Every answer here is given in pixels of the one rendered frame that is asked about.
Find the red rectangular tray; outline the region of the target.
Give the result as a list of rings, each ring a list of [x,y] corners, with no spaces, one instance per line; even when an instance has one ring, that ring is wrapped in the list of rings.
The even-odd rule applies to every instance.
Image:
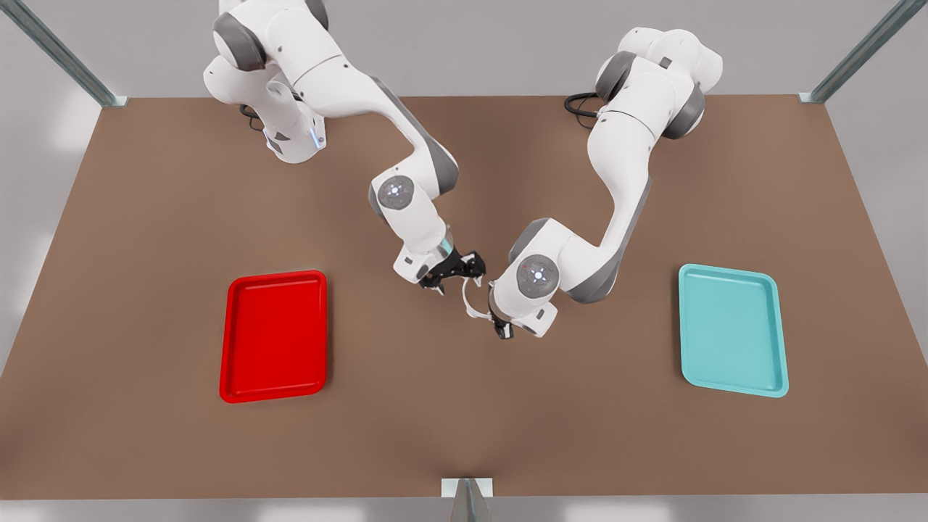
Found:
[[[328,378],[328,288],[319,270],[228,287],[219,395],[236,404],[316,394]]]

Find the teal rectangular tray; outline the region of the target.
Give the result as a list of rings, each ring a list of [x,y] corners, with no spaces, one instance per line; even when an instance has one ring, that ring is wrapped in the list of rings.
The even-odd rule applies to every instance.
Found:
[[[789,390],[778,285],[761,272],[677,274],[681,372],[693,386],[780,399]]]

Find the silver frame post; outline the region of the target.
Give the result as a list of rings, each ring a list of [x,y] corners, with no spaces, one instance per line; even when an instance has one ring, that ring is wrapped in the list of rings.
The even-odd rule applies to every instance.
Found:
[[[797,95],[802,104],[825,104],[843,87],[928,0],[898,0],[815,88]]]
[[[441,479],[441,497],[453,498],[450,522],[494,522],[486,502],[493,496],[491,478]]]
[[[101,108],[123,108],[127,96],[115,95],[23,0],[0,0],[0,11],[29,36]]]

